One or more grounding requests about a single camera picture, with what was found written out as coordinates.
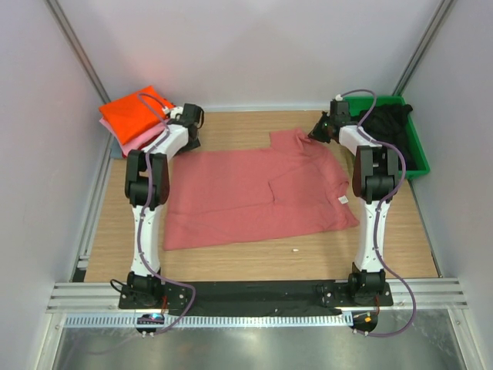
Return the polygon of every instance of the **white cable tray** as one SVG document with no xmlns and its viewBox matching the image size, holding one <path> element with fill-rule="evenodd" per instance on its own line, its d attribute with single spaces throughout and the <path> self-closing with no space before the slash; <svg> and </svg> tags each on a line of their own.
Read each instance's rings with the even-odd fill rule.
<svg viewBox="0 0 493 370">
<path fill-rule="evenodd" d="M 156 328 L 171 324 L 176 316 L 166 315 L 164 323 L 137 324 L 142 313 L 123 314 L 69 314 L 63 325 L 65 328 Z M 313 316 L 302 318 L 264 317 L 264 318 L 224 318 L 186 316 L 175 328 L 279 328 L 279 327 L 313 327 L 313 326 L 351 326 L 351 312 L 338 316 Z"/>
</svg>

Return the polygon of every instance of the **red shirt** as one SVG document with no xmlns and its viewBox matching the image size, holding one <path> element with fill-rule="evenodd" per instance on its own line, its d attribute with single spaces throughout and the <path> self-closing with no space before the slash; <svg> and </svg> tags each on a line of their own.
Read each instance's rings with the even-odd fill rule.
<svg viewBox="0 0 493 370">
<path fill-rule="evenodd" d="M 341 230 L 358 225 L 349 180 L 332 152 L 301 129 L 270 148 L 190 152 L 174 159 L 165 250 Z"/>
<path fill-rule="evenodd" d="M 100 106 L 99 111 L 102 117 L 111 126 L 121 145 L 129 143 L 160 122 L 159 117 L 140 101 L 139 93 L 155 96 L 168 109 L 174 107 L 172 103 L 159 96 L 152 86 L 147 86 L 145 89 Z M 164 116 L 161 105 L 157 101 L 148 96 L 143 96 L 142 99 L 157 113 Z"/>
</svg>

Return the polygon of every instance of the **orange cloth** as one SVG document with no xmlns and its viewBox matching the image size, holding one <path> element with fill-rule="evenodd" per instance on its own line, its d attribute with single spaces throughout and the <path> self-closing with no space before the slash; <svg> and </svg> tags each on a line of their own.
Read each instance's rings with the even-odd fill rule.
<svg viewBox="0 0 493 370">
<path fill-rule="evenodd" d="M 148 93 L 160 99 L 167 108 L 174 108 L 174 105 L 159 96 L 152 86 L 147 86 L 145 89 L 100 106 L 99 111 L 112 127 L 122 145 L 127 144 L 159 122 L 159 118 L 139 100 L 137 96 L 139 93 Z M 164 117 L 162 107 L 157 101 L 148 96 L 142 96 L 142 98 Z"/>
</svg>

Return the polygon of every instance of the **white wall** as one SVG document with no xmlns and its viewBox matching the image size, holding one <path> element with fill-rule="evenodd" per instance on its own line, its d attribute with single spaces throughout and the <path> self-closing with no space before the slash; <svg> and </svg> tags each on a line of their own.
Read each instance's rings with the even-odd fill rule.
<svg viewBox="0 0 493 370">
<path fill-rule="evenodd" d="M 391 94 L 438 0 L 61 0 L 112 99 L 154 84 L 211 109 Z"/>
<path fill-rule="evenodd" d="M 457 2 L 404 92 L 431 173 L 414 182 L 438 264 L 457 276 L 493 368 L 493 3 Z"/>
<path fill-rule="evenodd" d="M 104 131 L 100 101 L 41 0 L 0 12 L 0 363 L 28 366 L 71 272 Z"/>
</svg>

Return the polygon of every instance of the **folded clothes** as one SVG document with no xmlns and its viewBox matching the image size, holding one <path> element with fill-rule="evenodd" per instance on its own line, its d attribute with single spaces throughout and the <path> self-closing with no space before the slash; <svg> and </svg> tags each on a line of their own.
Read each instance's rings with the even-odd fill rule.
<svg viewBox="0 0 493 370">
<path fill-rule="evenodd" d="M 184 153 L 174 159 L 165 250 L 262 241 L 358 225 L 347 174 L 300 129 L 270 147 Z"/>
<path fill-rule="evenodd" d="M 378 141 L 394 144 L 404 156 L 408 170 L 417 170 L 416 161 L 414 160 L 409 147 L 409 138 L 407 137 L 406 126 L 409 122 L 408 115 L 413 108 L 409 104 L 384 104 L 375 106 L 370 115 L 363 121 L 363 128 Z M 351 117 L 359 121 L 367 113 L 362 110 L 358 116 Z"/>
<path fill-rule="evenodd" d="M 140 101 L 139 93 L 155 96 L 169 109 L 174 107 L 168 100 L 159 96 L 152 86 L 147 86 L 145 89 L 100 106 L 99 111 L 102 118 L 111 126 L 121 145 L 126 145 L 132 139 L 152 129 L 159 122 L 159 118 L 154 112 Z M 164 117 L 162 107 L 157 101 L 148 96 L 142 96 L 142 99 Z"/>
<path fill-rule="evenodd" d="M 120 149 L 122 150 L 123 156 L 128 156 L 130 150 L 142 149 L 144 146 L 150 144 L 165 129 L 164 123 L 159 122 L 154 127 L 151 127 L 147 131 L 144 131 L 137 137 L 131 139 L 127 144 L 122 144 L 118 140 L 118 137 L 116 136 L 115 131 L 113 131 L 111 125 L 106 122 L 104 118 L 101 118 L 99 122 L 116 138 L 116 141 L 118 141 Z"/>
</svg>

